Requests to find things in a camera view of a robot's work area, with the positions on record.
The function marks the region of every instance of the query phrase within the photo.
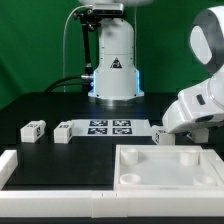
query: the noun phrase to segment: small white block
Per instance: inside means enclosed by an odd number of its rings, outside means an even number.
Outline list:
[[[163,126],[152,126],[152,140],[157,145],[175,145],[175,138],[175,134],[168,134]]]
[[[44,134],[45,127],[45,121],[31,121],[20,129],[21,141],[31,143],[36,142]]]
[[[54,143],[67,144],[73,136],[73,121],[61,122],[54,130]]]

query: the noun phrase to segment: black tabletop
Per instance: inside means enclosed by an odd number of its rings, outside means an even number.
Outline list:
[[[19,165],[3,190],[112,190],[116,144],[151,144],[151,137],[73,137],[69,144],[54,144],[53,130],[73,119],[161,119],[176,100],[172,94],[146,94],[141,104],[107,107],[88,102],[82,93],[29,93],[0,111],[0,152],[17,149]],[[45,135],[36,143],[21,143],[20,129],[44,120]],[[210,128],[203,148],[223,158],[224,128]],[[194,145],[178,135],[176,145]],[[221,218],[127,219],[0,219],[3,223],[220,223]]]

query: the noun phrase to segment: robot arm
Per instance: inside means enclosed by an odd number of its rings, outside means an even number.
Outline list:
[[[140,74],[134,65],[134,29],[124,20],[123,12],[124,6],[141,6],[152,0],[79,1],[89,7],[85,14],[76,15],[81,22],[83,15],[86,16],[82,23],[84,36],[87,37],[88,31],[97,30],[99,37],[99,65],[92,75],[89,100],[108,106],[141,102],[144,92],[140,89]]]
[[[162,121],[168,133],[220,126],[224,121],[224,7],[202,11],[190,34],[190,47],[210,79],[182,90]]]

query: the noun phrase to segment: white block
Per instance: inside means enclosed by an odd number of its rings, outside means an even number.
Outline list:
[[[127,217],[127,197],[115,191],[93,191],[92,218]]]
[[[16,150],[6,150],[0,157],[0,190],[18,165]]]
[[[61,122],[54,130],[54,143],[67,144],[73,136],[73,121]]]
[[[136,191],[128,198],[128,217],[223,216],[223,191]]]
[[[164,127],[152,126],[152,140],[157,145],[175,145],[175,134],[168,134]]]
[[[45,121],[31,121],[20,129],[21,141],[31,143],[36,142],[44,134],[45,127]]]

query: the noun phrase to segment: green wall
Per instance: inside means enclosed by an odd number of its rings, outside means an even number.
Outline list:
[[[224,0],[155,0],[137,10],[137,67],[146,92],[178,92],[210,77],[191,54],[189,31],[204,8]],[[69,13],[77,0],[0,1],[0,108],[28,92],[41,92],[62,78],[62,40]],[[134,23],[134,10],[128,10]],[[79,22],[70,21],[66,76],[83,72]],[[96,34],[91,34],[94,65]]]

